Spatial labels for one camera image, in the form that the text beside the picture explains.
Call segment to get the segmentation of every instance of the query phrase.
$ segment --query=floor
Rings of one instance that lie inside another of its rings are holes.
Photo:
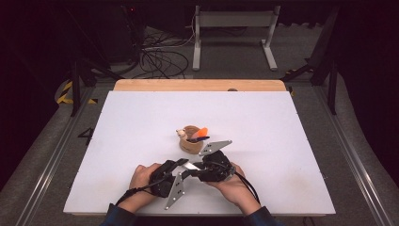
[[[311,55],[321,30],[321,26],[309,29],[305,25],[279,25],[271,45],[279,67],[276,72],[268,69],[260,46],[260,39],[267,31],[265,28],[208,30],[202,34],[199,71],[191,70],[192,42],[163,48],[178,54],[164,53],[162,67],[167,67],[169,61],[179,66],[170,66],[166,75],[188,67],[184,75],[171,76],[181,79],[279,79],[288,70],[305,64],[304,58]],[[149,59],[145,61],[144,70],[153,69],[148,62]],[[115,66],[113,70],[123,67],[126,66]],[[136,67],[122,76],[164,76],[143,74],[144,70]],[[399,189],[379,164],[359,129],[344,81],[339,76],[337,115],[333,116],[326,107],[327,82],[313,87],[309,83],[310,76],[310,73],[303,74],[287,82],[286,87],[293,89],[295,107],[320,170],[326,175],[327,189],[337,214],[312,219],[276,218],[285,225],[399,225]],[[114,84],[112,79],[99,75],[95,88],[82,87],[83,103],[89,99],[96,99],[98,103],[83,105],[74,118],[70,117],[72,105],[59,106],[0,193],[0,225],[98,225],[102,222],[104,216],[78,217],[64,214],[62,210],[87,148],[87,140],[79,135],[88,128],[95,128],[107,92]],[[242,225],[236,218],[140,218],[138,225],[160,223]]]

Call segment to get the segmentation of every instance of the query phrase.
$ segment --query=beige object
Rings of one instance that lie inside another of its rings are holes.
[[[199,128],[194,125],[187,125],[184,128],[187,138],[191,138],[191,136],[193,136],[193,134],[195,134],[198,130],[199,130]],[[188,142],[186,140],[186,138],[180,138],[179,145],[180,145],[180,148],[186,153],[198,154],[202,149],[203,141],[199,141],[197,143],[192,143],[192,142]]]

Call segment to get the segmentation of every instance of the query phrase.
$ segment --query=yellow and black tape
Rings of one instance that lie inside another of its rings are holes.
[[[56,102],[58,104],[73,104],[73,99],[68,99],[67,94],[70,88],[72,87],[72,81],[71,79],[68,80],[67,84],[65,84],[64,89],[62,90],[61,94],[59,95],[58,100]],[[89,99],[88,104],[98,104],[99,99]]]

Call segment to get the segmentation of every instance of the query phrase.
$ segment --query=white table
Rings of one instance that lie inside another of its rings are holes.
[[[242,167],[272,215],[335,214],[291,96],[281,90],[110,91],[64,212],[105,214],[108,204],[115,203],[128,188],[138,164],[149,166],[180,158],[200,161],[197,155],[179,148],[175,130],[189,124],[206,126],[210,142],[232,140],[222,152]],[[138,214],[241,214],[198,178],[185,179],[184,190],[185,195],[168,210],[164,210],[167,199],[159,198]]]

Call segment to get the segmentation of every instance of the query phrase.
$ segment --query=sleeve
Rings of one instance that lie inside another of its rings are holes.
[[[244,223],[247,226],[283,226],[277,222],[264,206],[254,213],[244,217]]]
[[[117,207],[114,204],[109,204],[108,212],[106,213],[105,220],[101,226],[132,226],[135,224],[136,215]]]

